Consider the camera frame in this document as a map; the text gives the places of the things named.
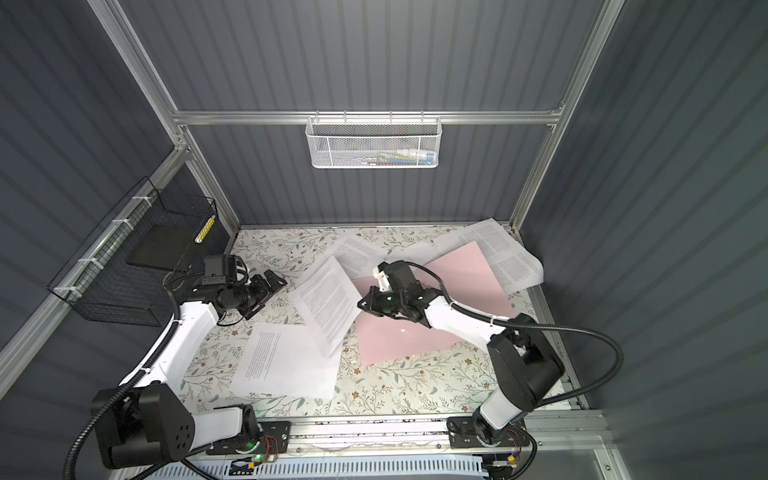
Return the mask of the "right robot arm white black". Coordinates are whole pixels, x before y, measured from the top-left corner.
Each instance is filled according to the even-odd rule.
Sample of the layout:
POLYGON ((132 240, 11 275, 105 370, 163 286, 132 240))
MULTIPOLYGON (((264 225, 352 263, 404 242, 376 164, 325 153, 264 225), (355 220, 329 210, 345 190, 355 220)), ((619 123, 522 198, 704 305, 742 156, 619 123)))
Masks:
POLYGON ((472 427, 486 446, 498 443, 508 424, 537 409, 564 374, 564 365, 549 340, 525 314, 515 318, 521 327, 504 327, 493 316, 484 322, 478 318, 478 310, 419 282, 391 291, 372 286, 357 307, 376 317, 448 332, 489 355, 496 389, 473 413, 472 427))

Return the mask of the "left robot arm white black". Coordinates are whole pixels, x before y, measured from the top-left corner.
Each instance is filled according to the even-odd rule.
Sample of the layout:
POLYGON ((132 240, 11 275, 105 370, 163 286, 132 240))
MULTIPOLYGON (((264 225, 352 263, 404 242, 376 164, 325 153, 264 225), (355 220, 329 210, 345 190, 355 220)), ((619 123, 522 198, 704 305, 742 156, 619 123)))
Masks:
POLYGON ((139 364, 117 387, 97 393, 80 439, 95 434, 111 470, 180 462, 198 451, 261 454, 273 447, 254 410, 237 404, 194 414, 180 398, 202 341, 233 311, 250 319, 286 286, 271 270, 247 277, 198 280, 139 364))

